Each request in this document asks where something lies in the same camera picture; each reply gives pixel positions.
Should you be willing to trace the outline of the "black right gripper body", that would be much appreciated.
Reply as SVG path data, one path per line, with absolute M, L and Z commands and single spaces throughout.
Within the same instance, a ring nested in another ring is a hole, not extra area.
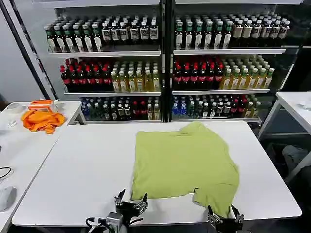
M 216 231 L 219 233 L 237 233 L 242 231 L 243 221 L 233 218 L 221 218 L 215 224 Z

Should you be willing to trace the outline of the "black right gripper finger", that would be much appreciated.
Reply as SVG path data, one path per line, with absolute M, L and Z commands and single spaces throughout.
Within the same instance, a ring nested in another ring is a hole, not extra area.
M 207 221 L 210 224 L 220 224 L 223 222 L 221 218 L 213 212 L 212 207 L 210 205 L 208 205 L 207 207 Z
M 243 223 L 244 221 L 244 214 L 240 214 L 239 210 L 232 204 L 231 205 L 232 213 L 235 217 L 235 222 L 237 223 Z

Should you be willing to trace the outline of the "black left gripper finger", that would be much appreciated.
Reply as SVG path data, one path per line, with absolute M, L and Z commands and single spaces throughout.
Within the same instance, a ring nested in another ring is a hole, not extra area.
M 124 196 L 126 189 L 123 189 L 117 196 L 114 197 L 115 205 L 121 206 L 122 205 L 122 198 Z
M 140 202 L 134 203 L 133 216 L 140 216 L 143 212 L 146 211 L 147 208 L 148 208 L 147 193 L 145 193 L 145 195 L 143 196 L 143 199 Z

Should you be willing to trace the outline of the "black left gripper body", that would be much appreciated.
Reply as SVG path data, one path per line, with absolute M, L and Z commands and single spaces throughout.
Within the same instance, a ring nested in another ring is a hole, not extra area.
M 133 217 L 140 215 L 140 210 L 135 203 L 122 201 L 116 204 L 116 211 L 122 215 L 123 222 L 130 222 Z

